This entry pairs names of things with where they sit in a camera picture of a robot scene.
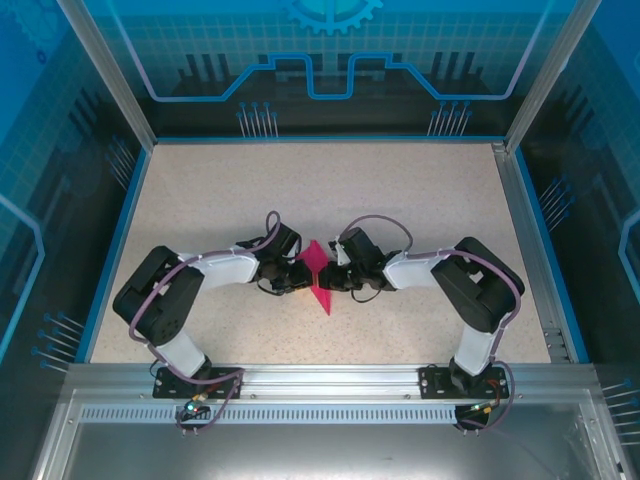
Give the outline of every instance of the aluminum frame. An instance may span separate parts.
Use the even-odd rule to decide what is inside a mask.
[[[421,400],[420,365],[243,365],[245,384],[233,404],[280,405],[300,408],[317,404],[454,405],[473,400]],[[582,441],[590,445],[594,468],[604,479],[619,479],[619,444],[600,389],[595,367],[576,364],[515,364],[517,390],[514,405],[578,405],[582,412]],[[114,404],[131,408],[180,405],[175,400],[155,400],[147,365],[71,365],[60,402],[51,421],[33,478],[64,477],[72,458],[84,408]],[[161,419],[157,423],[166,423]]]
[[[156,136],[87,7],[82,0],[57,2],[142,148],[151,153]]]
[[[580,361],[515,154],[493,144],[513,227],[552,361]]]
[[[509,127],[506,135],[507,152],[514,153],[520,146],[524,135],[529,130],[582,35],[591,23],[600,2],[601,0],[577,0],[576,6],[569,14],[547,59],[540,68],[540,73],[538,73]]]

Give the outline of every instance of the glass panel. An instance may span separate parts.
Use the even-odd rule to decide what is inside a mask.
[[[459,136],[506,132],[574,1],[87,4],[159,135]]]
[[[603,2],[522,145],[598,363],[640,360],[639,20],[640,5]]]
[[[0,65],[0,464],[27,478],[140,145],[54,1],[0,2]]]

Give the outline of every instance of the pink object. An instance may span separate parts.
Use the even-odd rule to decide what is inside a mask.
[[[318,242],[311,240],[309,248],[301,252],[297,258],[303,260],[307,267],[309,267],[309,270],[311,270],[313,274],[311,291],[318,299],[318,302],[320,302],[320,305],[322,305],[322,308],[324,308],[324,311],[327,312],[327,315],[331,315],[331,290],[326,290],[318,286],[318,273],[329,264],[329,257]]]

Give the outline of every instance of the gear graphic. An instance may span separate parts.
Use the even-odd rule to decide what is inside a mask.
[[[362,20],[373,19],[373,10],[382,0],[283,0],[289,20],[297,20],[300,28],[310,27],[316,35],[336,30],[346,34],[349,28],[360,28]]]

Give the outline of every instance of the robotic arm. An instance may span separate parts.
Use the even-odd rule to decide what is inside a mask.
[[[465,322],[449,364],[450,380],[463,395],[484,381],[504,327],[517,313],[522,280],[480,241],[466,237],[455,247],[425,254],[384,255],[356,227],[330,248],[337,260],[320,274],[320,286],[334,290],[402,290],[439,285]]]
[[[313,285],[305,263],[296,260],[300,235],[278,222],[266,238],[238,242],[226,251],[197,257],[156,247],[120,290],[113,308],[128,324],[135,324],[131,330],[142,335],[174,374],[200,385],[196,391],[203,391],[202,385],[215,374],[206,355],[183,329],[200,291],[256,282],[267,293],[284,295]],[[517,313],[524,293],[522,280],[471,237],[438,252],[384,254],[355,227],[329,246],[336,260],[318,274],[322,288],[343,292],[360,290],[365,284],[378,291],[442,288],[466,324],[449,364],[450,382],[462,396],[470,396],[485,380],[504,326]],[[159,289],[168,273],[179,266],[184,268]],[[263,286],[265,281],[270,289]]]
[[[183,328],[199,292],[233,283],[258,282],[260,285],[259,282],[267,280],[271,290],[261,287],[262,290],[283,295],[311,285],[311,272],[303,262],[294,259],[300,251],[300,235],[278,223],[266,238],[270,238],[268,243],[263,237],[257,237],[211,256],[178,254],[164,246],[156,247],[116,295],[113,309],[131,325],[158,283],[187,259],[199,257],[155,295],[135,330],[181,377],[209,379],[208,358]]]

